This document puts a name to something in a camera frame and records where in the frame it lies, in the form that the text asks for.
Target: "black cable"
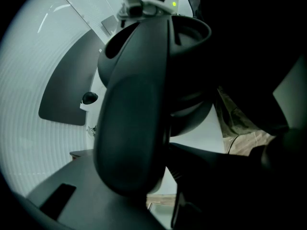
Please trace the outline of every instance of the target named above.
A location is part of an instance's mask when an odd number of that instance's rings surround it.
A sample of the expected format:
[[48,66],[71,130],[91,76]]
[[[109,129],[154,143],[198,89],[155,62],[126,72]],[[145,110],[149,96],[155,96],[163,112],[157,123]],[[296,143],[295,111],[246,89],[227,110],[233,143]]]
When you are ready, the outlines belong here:
[[231,149],[231,147],[232,147],[234,141],[235,141],[238,137],[239,137],[239,136],[236,136],[236,137],[231,141],[230,146],[229,146],[229,148],[227,149],[227,154],[230,153],[230,149]]

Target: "camouflage pants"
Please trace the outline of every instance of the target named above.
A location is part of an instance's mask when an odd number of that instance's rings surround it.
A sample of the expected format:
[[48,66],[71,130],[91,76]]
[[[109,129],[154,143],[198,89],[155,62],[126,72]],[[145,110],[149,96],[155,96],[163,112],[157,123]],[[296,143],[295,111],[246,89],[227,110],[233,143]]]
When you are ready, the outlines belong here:
[[214,103],[223,137],[246,135],[260,130],[237,107],[222,87],[217,89]]

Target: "person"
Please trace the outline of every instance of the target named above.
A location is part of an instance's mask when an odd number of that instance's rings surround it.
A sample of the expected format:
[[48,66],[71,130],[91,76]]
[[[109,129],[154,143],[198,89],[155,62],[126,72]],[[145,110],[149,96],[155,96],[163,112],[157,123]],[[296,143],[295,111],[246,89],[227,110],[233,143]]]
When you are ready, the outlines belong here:
[[273,91],[304,50],[304,0],[201,0],[212,30],[215,109],[224,137],[288,130]]

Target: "camouflage fabric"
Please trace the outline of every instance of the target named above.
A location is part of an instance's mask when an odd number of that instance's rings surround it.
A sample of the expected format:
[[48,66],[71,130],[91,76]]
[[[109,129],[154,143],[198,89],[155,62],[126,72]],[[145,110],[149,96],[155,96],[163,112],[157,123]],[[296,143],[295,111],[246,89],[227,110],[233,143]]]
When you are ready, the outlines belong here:
[[260,130],[231,100],[220,86],[214,103],[223,137],[246,135]]

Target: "gray mat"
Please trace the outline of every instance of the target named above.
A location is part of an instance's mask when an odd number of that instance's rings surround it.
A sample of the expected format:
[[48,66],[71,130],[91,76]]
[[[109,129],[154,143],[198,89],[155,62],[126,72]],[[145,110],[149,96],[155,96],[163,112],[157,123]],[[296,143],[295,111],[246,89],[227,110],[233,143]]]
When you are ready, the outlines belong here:
[[65,54],[45,89],[38,114],[42,119],[70,125],[85,124],[80,109],[83,95],[91,88],[99,49],[104,44],[93,30],[83,35]]

